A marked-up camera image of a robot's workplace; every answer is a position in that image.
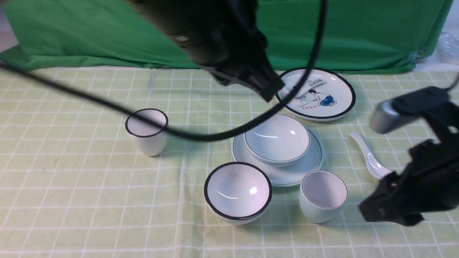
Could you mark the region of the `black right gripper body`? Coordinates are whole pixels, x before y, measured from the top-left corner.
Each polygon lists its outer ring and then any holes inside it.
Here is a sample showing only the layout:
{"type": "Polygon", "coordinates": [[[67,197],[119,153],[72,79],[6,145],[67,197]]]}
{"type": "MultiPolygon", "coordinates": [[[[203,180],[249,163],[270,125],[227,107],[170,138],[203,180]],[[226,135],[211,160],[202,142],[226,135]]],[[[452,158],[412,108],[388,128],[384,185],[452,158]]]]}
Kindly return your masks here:
{"type": "Polygon", "coordinates": [[[392,98],[403,115],[424,119],[438,138],[409,149],[411,161],[402,173],[383,177],[375,191],[359,204],[366,222],[392,222],[411,227],[423,214],[458,206],[458,106],[450,100],[452,87],[429,86],[392,98]]]}

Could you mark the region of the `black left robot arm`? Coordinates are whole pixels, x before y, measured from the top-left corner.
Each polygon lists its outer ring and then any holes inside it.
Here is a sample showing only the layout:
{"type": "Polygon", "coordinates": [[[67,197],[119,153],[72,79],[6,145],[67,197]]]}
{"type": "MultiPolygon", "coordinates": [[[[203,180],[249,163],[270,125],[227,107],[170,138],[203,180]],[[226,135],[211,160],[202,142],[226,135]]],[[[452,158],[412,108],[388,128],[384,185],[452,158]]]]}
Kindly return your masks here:
{"type": "Polygon", "coordinates": [[[223,86],[270,101],[284,87],[257,27],[256,0],[130,0],[130,5],[223,86]]]}

